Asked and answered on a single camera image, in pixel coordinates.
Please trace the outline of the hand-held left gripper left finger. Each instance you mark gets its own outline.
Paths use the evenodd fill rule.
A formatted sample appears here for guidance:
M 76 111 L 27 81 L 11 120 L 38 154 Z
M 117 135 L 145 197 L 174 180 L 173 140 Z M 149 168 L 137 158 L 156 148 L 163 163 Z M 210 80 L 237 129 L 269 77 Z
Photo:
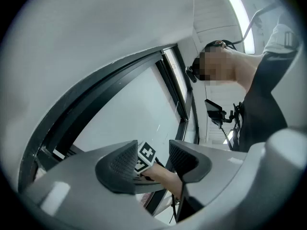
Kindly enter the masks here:
M 30 184 L 23 196 L 49 228 L 163 230 L 135 196 L 136 140 L 73 155 Z

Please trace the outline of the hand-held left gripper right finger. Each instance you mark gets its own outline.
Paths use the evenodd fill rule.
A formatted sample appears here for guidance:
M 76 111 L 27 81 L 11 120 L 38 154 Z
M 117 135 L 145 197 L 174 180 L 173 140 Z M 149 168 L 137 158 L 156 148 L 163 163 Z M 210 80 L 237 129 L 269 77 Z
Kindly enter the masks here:
M 182 181 L 181 203 L 192 207 L 214 201 L 240 203 L 254 183 L 263 155 L 263 142 L 245 153 L 171 140 L 169 159 Z

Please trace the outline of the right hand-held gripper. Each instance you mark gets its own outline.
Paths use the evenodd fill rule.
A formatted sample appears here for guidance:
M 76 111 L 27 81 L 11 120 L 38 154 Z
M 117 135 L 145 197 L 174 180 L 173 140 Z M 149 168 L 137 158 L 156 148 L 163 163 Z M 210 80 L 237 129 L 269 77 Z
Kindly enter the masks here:
M 152 148 L 147 142 L 142 141 L 137 148 L 137 163 L 134 168 L 134 180 L 149 181 L 154 180 L 149 176 L 144 176 L 142 173 L 153 166 L 154 163 L 164 167 L 156 156 L 156 150 Z

